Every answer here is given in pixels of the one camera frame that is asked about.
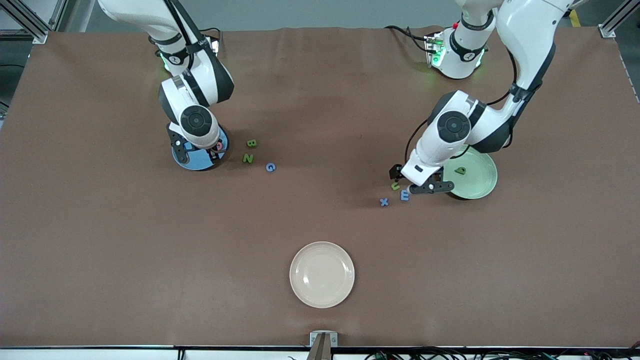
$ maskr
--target plate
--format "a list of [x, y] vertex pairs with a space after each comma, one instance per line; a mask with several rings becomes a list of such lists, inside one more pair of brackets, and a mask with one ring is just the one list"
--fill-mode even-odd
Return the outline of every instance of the plate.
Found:
[[334, 243], [319, 241], [298, 251], [289, 268], [291, 288], [306, 305], [326, 309], [349, 296], [356, 273], [353, 262]]
[[[457, 172], [464, 168], [464, 174]], [[491, 156], [481, 154], [473, 147], [461, 157], [450, 159], [444, 165], [443, 181], [453, 181], [451, 193], [463, 199], [480, 199], [489, 195], [498, 183], [498, 169]]]

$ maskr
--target wire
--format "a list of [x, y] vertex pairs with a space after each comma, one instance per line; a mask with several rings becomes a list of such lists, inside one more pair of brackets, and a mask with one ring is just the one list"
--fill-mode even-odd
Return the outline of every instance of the wire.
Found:
[[[511, 66], [513, 67], [513, 83], [515, 84], [516, 81], [518, 81], [518, 68], [516, 67], [516, 60], [513, 58], [513, 54], [511, 54], [511, 51], [507, 50], [507, 53], [509, 54], [509, 59], [511, 60]], [[491, 106], [493, 104], [497, 104], [498, 102], [501, 102], [502, 100], [504, 100], [504, 98], [506, 98], [507, 96], [509, 96], [509, 90], [507, 90], [507, 92], [504, 93], [504, 95], [501, 96], [500, 99], [497, 99], [496, 101], [488, 102], [487, 105]]]
[[0, 65], [0, 67], [5, 67], [5, 66], [16, 66], [16, 67], [21, 67], [24, 69], [24, 65], [18, 65], [18, 64], [2, 64]]
[[[182, 18], [184, 19], [185, 24], [189, 27], [189, 29], [191, 30], [191, 32], [193, 33], [193, 36], [195, 37], [196, 43], [197, 44], [204, 44], [203, 42], [205, 42], [205, 37], [204, 35], [200, 32], [200, 30], [198, 30], [198, 27], [196, 26], [196, 24], [193, 22], [193, 19], [191, 19], [191, 17], [189, 16], [189, 14], [187, 13], [187, 11], [184, 9], [184, 7], [182, 6], [182, 4], [180, 3], [180, 0], [164, 0], [164, 1], [169, 1], [173, 4], [174, 10], [179, 12], [182, 15]], [[215, 59], [217, 61], [217, 58], [215, 57], [215, 54], [213, 53], [213, 49], [211, 49], [208, 46], [198, 46], [201, 50], [204, 50], [205, 53], [207, 53], [207, 55], [209, 56], [209, 58]], [[189, 55], [189, 70], [191, 70], [191, 66], [193, 65], [193, 54]]]
[[451, 156], [451, 158], [449, 158], [449, 159], [451, 160], [451, 159], [457, 159], [457, 158], [462, 157], [464, 154], [466, 154], [466, 153], [467, 153], [467, 150], [469, 150], [469, 148], [470, 148], [470, 147], [471, 147], [471, 145], [467, 145], [467, 148], [462, 152], [462, 154], [460, 154], [460, 155], [455, 155], [455, 156]]
[[[420, 46], [420, 44], [418, 44], [418, 40], [424, 41], [424, 37], [418, 37], [415, 36], [414, 34], [411, 33], [411, 29], [407, 26], [406, 30], [402, 30], [401, 28], [395, 26], [395, 25], [389, 25], [389, 26], [385, 26], [385, 29], [392, 29], [392, 30], [398, 30], [400, 31], [404, 36], [406, 37], [410, 37], [411, 40], [413, 40], [413, 43], [418, 47], [418, 49], [424, 51], [425, 53], [429, 53], [429, 54], [435, 54], [436, 52], [434, 50], [429, 50], [426, 49], [422, 46]], [[435, 34], [439, 33], [439, 31], [436, 31], [434, 33], [428, 33], [427, 35], [425, 35], [425, 37], [431, 37]]]
[[[627, 359], [632, 360], [632, 356], [636, 356], [637, 353], [636, 348], [640, 345], [640, 343], [636, 343], [632, 345], [628, 349], [616, 349], [616, 350], [591, 350], [591, 349], [580, 349], [580, 348], [564, 348], [562, 352], [557, 355], [551, 356], [547, 355], [541, 350], [532, 350], [532, 352], [527, 351], [527, 353], [519, 352], [519, 351], [504, 351], [504, 350], [495, 350], [489, 351], [483, 354], [474, 354], [473, 359], [471, 359], [471, 355], [464, 355], [461, 352], [457, 351], [454, 348], [437, 348], [437, 347], [416, 347], [416, 348], [407, 348], [405, 350], [396, 350], [401, 351], [402, 354], [406, 354], [409, 356], [411, 360], [433, 360], [438, 357], [443, 360], [546, 360], [546, 359], [559, 359], [561, 356], [565, 355], [567, 352], [571, 352], [571, 355], [588, 355], [591, 357], [591, 360], [614, 360], [614, 359]], [[424, 356], [426, 354], [431, 355], [429, 359], [426, 359]], [[371, 357], [376, 356], [376, 358], [386, 359], [386, 360], [400, 360], [404, 359], [397, 352], [390, 351], [387, 348], [382, 348], [376, 351], [373, 354], [368, 355], [365, 360], [371, 359]]]
[[[191, 45], [189, 34], [187, 34], [187, 31], [184, 29], [184, 24], [180, 20], [180, 17], [176, 12], [175, 7], [173, 6], [173, 3], [171, 2], [171, 0], [164, 0], [164, 4], [166, 5], [167, 9], [169, 9], [169, 12], [173, 17], [173, 20], [176, 22], [176, 24], [178, 24], [178, 28], [180, 29], [180, 32], [182, 33], [182, 37], [184, 38], [184, 43], [187, 46]], [[192, 66], [193, 66], [193, 54], [189, 54], [189, 65], [187, 66], [187, 69], [191, 70]]]
[[415, 36], [415, 35], [413, 35], [413, 34], [411, 34], [411, 33], [407, 32], [407, 31], [405, 31], [405, 30], [403, 30], [403, 29], [401, 29], [401, 28], [399, 28], [399, 27], [397, 27], [397, 26], [395, 26], [395, 25], [385, 26], [385, 29], [398, 30], [398, 31], [400, 31], [400, 32], [401, 32], [404, 36], [406, 36], [406, 37], [412, 37], [412, 38], [414, 38], [414, 39], [416, 39], [416, 40], [424, 40], [424, 38], [417, 37], [417, 36]]
[[209, 30], [216, 30], [218, 33], [221, 33], [222, 30], [218, 29], [218, 28], [206, 28], [206, 29], [198, 29], [199, 32], [203, 32], [203, 31], [209, 31]]
[[418, 125], [418, 127], [415, 128], [415, 131], [413, 132], [413, 134], [411, 134], [411, 137], [409, 137], [409, 141], [406, 142], [406, 147], [404, 148], [404, 163], [406, 163], [409, 160], [409, 145], [411, 145], [411, 140], [413, 140], [413, 137], [418, 133], [418, 131], [420, 131], [420, 128], [424, 126], [424, 124], [426, 124], [427, 121], [429, 121], [429, 119], [426, 119], [425, 121], [421, 122], [420, 125]]
[[228, 152], [229, 149], [226, 150], [213, 150], [213, 149], [207, 149], [207, 151], [209, 151], [212, 154], [224, 154], [225, 152]]

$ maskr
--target green plate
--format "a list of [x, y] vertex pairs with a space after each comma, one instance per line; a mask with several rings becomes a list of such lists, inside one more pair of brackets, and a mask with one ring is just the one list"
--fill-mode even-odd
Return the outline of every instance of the green plate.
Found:
[[[460, 155], [466, 147], [458, 151]], [[481, 154], [474, 148], [457, 159], [444, 165], [444, 181], [453, 181], [451, 193], [463, 199], [480, 199], [489, 195], [498, 182], [498, 169], [488, 154]]]

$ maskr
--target black cable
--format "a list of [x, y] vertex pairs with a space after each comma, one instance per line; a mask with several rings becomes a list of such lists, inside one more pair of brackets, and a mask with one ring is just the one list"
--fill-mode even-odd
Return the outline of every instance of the black cable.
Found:
[[[189, 34], [187, 33], [186, 29], [184, 28], [184, 25], [182, 23], [182, 21], [180, 20], [180, 17], [178, 16], [178, 13], [175, 10], [175, 7], [173, 7], [173, 3], [171, 2], [171, 0], [163, 0], [164, 4], [166, 5], [167, 9], [169, 9], [169, 12], [171, 13], [171, 16], [173, 17], [173, 20], [176, 22], [176, 24], [178, 24], [178, 28], [180, 29], [180, 32], [182, 33], [182, 37], [184, 38], [184, 43], [185, 45], [189, 46], [191, 45], [191, 39], [189, 39]], [[187, 66], [187, 69], [191, 70], [191, 67], [193, 66], [193, 54], [189, 54], [189, 65]]]
[[211, 149], [207, 149], [207, 151], [209, 151], [212, 154], [224, 154], [225, 152], [229, 151], [229, 149], [225, 149], [225, 150], [214, 150], [213, 148]]
[[417, 36], [415, 36], [415, 35], [413, 35], [413, 34], [410, 34], [410, 33], [406, 32], [404, 29], [401, 29], [401, 28], [399, 28], [399, 27], [397, 27], [397, 26], [395, 26], [395, 25], [385, 26], [385, 29], [393, 29], [393, 30], [397, 30], [397, 31], [400, 31], [400, 32], [401, 32], [404, 36], [406, 36], [406, 37], [412, 37], [412, 38], [414, 38], [414, 39], [416, 39], [416, 40], [424, 40], [424, 38], [417, 37]]
[[[193, 33], [193, 36], [196, 38], [196, 43], [204, 44], [204, 42], [205, 42], [204, 35], [201, 34], [200, 30], [198, 29], [196, 24], [193, 22], [193, 19], [187, 13], [187, 10], [185, 10], [183, 5], [182, 5], [182, 3], [180, 3], [180, 0], [169, 0], [169, 1], [171, 1], [173, 3], [173, 6], [175, 7], [175, 9], [182, 15], [182, 18], [184, 19], [184, 22], [186, 23], [187, 26], [189, 26], [189, 29]], [[209, 58], [212, 61], [218, 62], [218, 59], [217, 59], [216, 55], [213, 53], [213, 49], [211, 49], [209, 46], [203, 46], [203, 47], [201, 47], [201, 49], [205, 51], [205, 53], [209, 56]]]
[[[404, 360], [404, 358], [403, 358], [402, 356], [398, 355], [398, 354], [397, 354], [397, 353], [395, 353], [395, 352], [390, 352], [389, 354], [391, 354], [391, 355], [392, 355], [394, 358], [396, 358], [397, 360]], [[411, 355], [411, 354], [407, 354], [407, 355], [409, 355], [409, 358], [410, 358], [411, 360], [415, 360], [415, 359], [413, 358], [413, 355]]]
[[199, 30], [199, 32], [209, 31], [209, 30], [216, 30], [218, 33], [222, 32], [222, 30], [220, 30], [218, 28], [206, 28], [206, 29], [202, 29], [202, 30], [198, 29], [198, 30]]
[[16, 66], [16, 67], [21, 67], [24, 69], [24, 65], [18, 65], [18, 64], [2, 64], [0, 65], [0, 67], [5, 67], [5, 66]]
[[556, 358], [556, 359], [557, 359], [558, 357], [561, 357], [561, 356], [562, 356], [562, 355], [564, 355], [564, 353], [566, 353], [567, 351], [569, 351], [569, 349], [565, 349], [565, 350], [564, 350], [564, 351], [562, 351], [560, 354], [558, 354], [558, 355], [554, 356], [554, 358]]
[[435, 50], [429, 50], [429, 49], [427, 49], [425, 47], [420, 46], [420, 44], [418, 44], [418, 40], [415, 39], [414, 35], [411, 33], [411, 30], [409, 28], [407, 28], [406, 31], [409, 33], [409, 36], [411, 36], [411, 40], [413, 40], [413, 43], [418, 47], [418, 49], [424, 51], [425, 53], [429, 53], [429, 54], [435, 54], [436, 53]]
[[[516, 67], [516, 60], [513, 58], [513, 54], [511, 54], [511, 51], [507, 50], [507, 53], [509, 54], [509, 59], [511, 59], [511, 66], [513, 67], [513, 83], [515, 84], [516, 81], [518, 81], [518, 68]], [[501, 102], [502, 100], [504, 100], [504, 98], [507, 96], [509, 96], [509, 91], [504, 93], [504, 95], [500, 97], [500, 99], [497, 99], [496, 101], [488, 102], [487, 105], [491, 106], [493, 104], [497, 104], [498, 102]]]
[[523, 359], [523, 360], [540, 360], [539, 355], [525, 355], [521, 352], [506, 352], [506, 351], [489, 351], [480, 357], [480, 360], [484, 360], [487, 355], [498, 355], [492, 357], [490, 360], [507, 360], [507, 359]]
[[[467, 152], [467, 150], [469, 150], [469, 146], [467, 146], [467, 148], [465, 149], [465, 151], [464, 151], [462, 154], [460, 154], [458, 157], [463, 156], [463, 155], [465, 154], [465, 152]], [[466, 357], [466, 356], [464, 356], [461, 352], [459, 352], [459, 351], [457, 351], [457, 350], [454, 350], [454, 349], [450, 348], [450, 349], [448, 349], [448, 351], [449, 351], [450, 353], [456, 353], [456, 354], [460, 355], [460, 356], [462, 357], [462, 360], [467, 360], [467, 357]], [[454, 354], [451, 354], [451, 357], [455, 357], [456, 359], [458, 358], [458, 357], [457, 357], [457, 356], [455, 356]]]
[[415, 128], [415, 131], [413, 132], [413, 134], [411, 134], [411, 137], [409, 137], [409, 141], [406, 142], [406, 147], [404, 148], [404, 163], [406, 163], [409, 160], [409, 145], [411, 145], [411, 140], [413, 140], [413, 137], [418, 133], [418, 131], [420, 131], [420, 128], [424, 126], [424, 124], [426, 124], [427, 121], [429, 121], [429, 119], [426, 119], [425, 121], [421, 122], [420, 125], [418, 125], [418, 127]]
[[[410, 37], [411, 40], [413, 40], [413, 43], [418, 47], [418, 49], [424, 51], [425, 53], [429, 53], [429, 54], [435, 54], [436, 52], [434, 50], [429, 50], [426, 49], [422, 46], [420, 46], [420, 44], [418, 44], [418, 40], [424, 41], [424, 37], [417, 37], [414, 34], [411, 33], [411, 29], [409, 27], [407, 27], [406, 30], [402, 30], [401, 28], [398, 28], [395, 25], [389, 25], [389, 26], [385, 26], [385, 29], [392, 29], [392, 30], [398, 30], [400, 31], [404, 36], [406, 37]], [[425, 37], [430, 37], [433, 36], [434, 34], [439, 33], [439, 31], [436, 31], [434, 33], [429, 33], [427, 35], [425, 35]]]
[[462, 154], [460, 154], [460, 155], [455, 155], [455, 156], [451, 156], [451, 157], [449, 158], [449, 160], [453, 160], [453, 159], [457, 159], [457, 158], [462, 157], [464, 154], [466, 154], [466, 153], [467, 153], [467, 150], [469, 150], [469, 148], [470, 148], [470, 147], [471, 147], [471, 145], [467, 145], [467, 148], [462, 152]]
[[438, 356], [442, 357], [443, 360], [467, 360], [467, 357], [457, 350], [436, 348], [436, 347], [410, 349], [410, 350], [407, 350], [407, 354], [411, 357], [412, 360], [427, 360], [422, 355], [424, 354], [425, 350], [428, 350], [427, 354], [435, 353], [428, 360], [433, 360]]

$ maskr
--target beige plate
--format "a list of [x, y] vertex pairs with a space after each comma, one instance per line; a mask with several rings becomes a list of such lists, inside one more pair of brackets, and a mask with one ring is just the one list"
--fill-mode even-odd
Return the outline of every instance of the beige plate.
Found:
[[293, 292], [305, 304], [319, 309], [336, 306], [346, 299], [355, 277], [349, 254], [326, 241], [303, 247], [289, 269]]

